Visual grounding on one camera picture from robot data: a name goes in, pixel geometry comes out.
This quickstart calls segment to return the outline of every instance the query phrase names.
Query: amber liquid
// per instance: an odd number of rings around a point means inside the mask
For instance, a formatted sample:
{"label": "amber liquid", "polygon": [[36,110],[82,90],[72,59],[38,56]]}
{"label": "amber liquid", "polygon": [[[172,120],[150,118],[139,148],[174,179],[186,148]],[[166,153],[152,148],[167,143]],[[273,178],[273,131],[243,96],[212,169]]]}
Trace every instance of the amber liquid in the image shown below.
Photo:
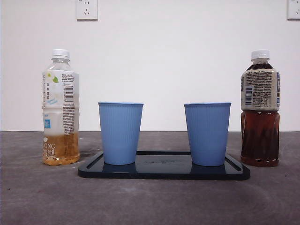
{"label": "amber liquid", "polygon": [[243,111],[241,114],[243,163],[261,167],[278,165],[279,113]]}
{"label": "amber liquid", "polygon": [[45,136],[43,162],[47,165],[67,165],[79,159],[78,133]]}

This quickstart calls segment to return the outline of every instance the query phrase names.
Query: barcode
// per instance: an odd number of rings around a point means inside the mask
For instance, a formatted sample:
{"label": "barcode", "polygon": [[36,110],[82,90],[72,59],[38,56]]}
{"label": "barcode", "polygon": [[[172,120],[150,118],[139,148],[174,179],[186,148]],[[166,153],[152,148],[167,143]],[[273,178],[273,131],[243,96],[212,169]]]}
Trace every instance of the barcode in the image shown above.
{"label": "barcode", "polygon": [[253,86],[247,86],[245,88],[246,95],[245,95],[245,105],[252,105],[252,92],[253,92]]}
{"label": "barcode", "polygon": [[74,91],[72,84],[64,85],[64,100],[65,102],[73,102],[74,100]]}

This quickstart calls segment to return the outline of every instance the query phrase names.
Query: bottle cap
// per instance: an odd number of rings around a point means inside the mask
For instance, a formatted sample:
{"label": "bottle cap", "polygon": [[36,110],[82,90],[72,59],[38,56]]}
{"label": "bottle cap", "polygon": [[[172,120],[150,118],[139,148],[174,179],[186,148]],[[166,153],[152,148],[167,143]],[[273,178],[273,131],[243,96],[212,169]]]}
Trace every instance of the bottle cap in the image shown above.
{"label": "bottle cap", "polygon": [[70,53],[65,49],[53,49],[52,59],[67,59],[70,60]]}
{"label": "bottle cap", "polygon": [[260,58],[270,58],[270,52],[268,49],[259,49],[256,51],[253,51],[251,53],[251,60],[254,59],[260,59]]}

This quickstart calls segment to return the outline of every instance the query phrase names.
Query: gray table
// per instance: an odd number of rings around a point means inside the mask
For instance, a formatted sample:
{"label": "gray table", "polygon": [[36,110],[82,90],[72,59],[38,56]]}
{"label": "gray table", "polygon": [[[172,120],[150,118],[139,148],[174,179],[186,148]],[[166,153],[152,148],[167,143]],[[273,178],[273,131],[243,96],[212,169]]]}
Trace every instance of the gray table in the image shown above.
{"label": "gray table", "polygon": [[[300,224],[300,132],[280,134],[280,164],[248,166],[245,181],[86,179],[78,166],[101,149],[81,132],[79,162],[41,162],[41,132],[1,132],[2,225]],[[241,136],[227,153],[240,158]],[[188,150],[186,132],[141,132],[140,150]]]}

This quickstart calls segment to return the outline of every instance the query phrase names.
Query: ribbed cup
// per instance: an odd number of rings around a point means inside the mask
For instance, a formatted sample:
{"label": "ribbed cup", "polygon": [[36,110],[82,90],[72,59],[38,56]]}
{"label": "ribbed cup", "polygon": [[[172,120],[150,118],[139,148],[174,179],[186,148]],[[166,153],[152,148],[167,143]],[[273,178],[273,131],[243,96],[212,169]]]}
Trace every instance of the ribbed cup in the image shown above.
{"label": "ribbed cup", "polygon": [[193,163],[224,164],[231,103],[184,104]]}
{"label": "ribbed cup", "polygon": [[135,161],[143,104],[99,102],[104,161],[126,165]]}

